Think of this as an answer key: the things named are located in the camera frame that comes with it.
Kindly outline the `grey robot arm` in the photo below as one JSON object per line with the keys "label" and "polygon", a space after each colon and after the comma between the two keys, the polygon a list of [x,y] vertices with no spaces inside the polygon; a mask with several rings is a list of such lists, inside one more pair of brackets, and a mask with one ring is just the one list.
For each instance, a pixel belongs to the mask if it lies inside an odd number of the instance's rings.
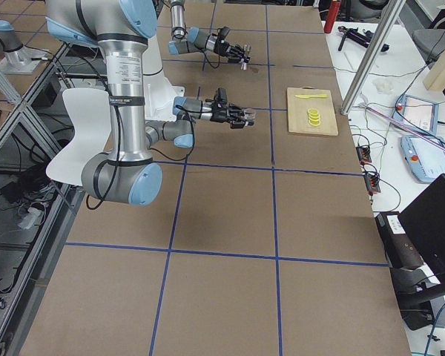
{"label": "grey robot arm", "polygon": [[156,37],[158,1],[49,1],[47,28],[58,40],[98,48],[106,65],[113,147],[92,157],[82,186],[99,202],[148,205],[157,197],[162,169],[154,145],[194,147],[198,119],[242,129],[254,114],[229,102],[220,88],[211,99],[184,96],[163,72]]}
{"label": "grey robot arm", "polygon": [[169,1],[171,14],[171,40],[168,50],[171,55],[187,53],[214,53],[227,58],[229,63],[240,64],[243,70],[250,61],[251,46],[231,44],[227,36],[230,27],[221,27],[216,33],[208,33],[199,27],[185,25],[185,2]]}

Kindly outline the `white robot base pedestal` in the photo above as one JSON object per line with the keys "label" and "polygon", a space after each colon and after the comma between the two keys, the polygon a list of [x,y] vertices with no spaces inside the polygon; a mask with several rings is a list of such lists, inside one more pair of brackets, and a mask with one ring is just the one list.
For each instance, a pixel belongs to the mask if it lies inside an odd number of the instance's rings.
{"label": "white robot base pedestal", "polygon": [[142,82],[145,119],[175,121],[174,98],[184,96],[185,88],[173,86],[165,76],[157,36],[148,40],[148,49],[142,54]]}

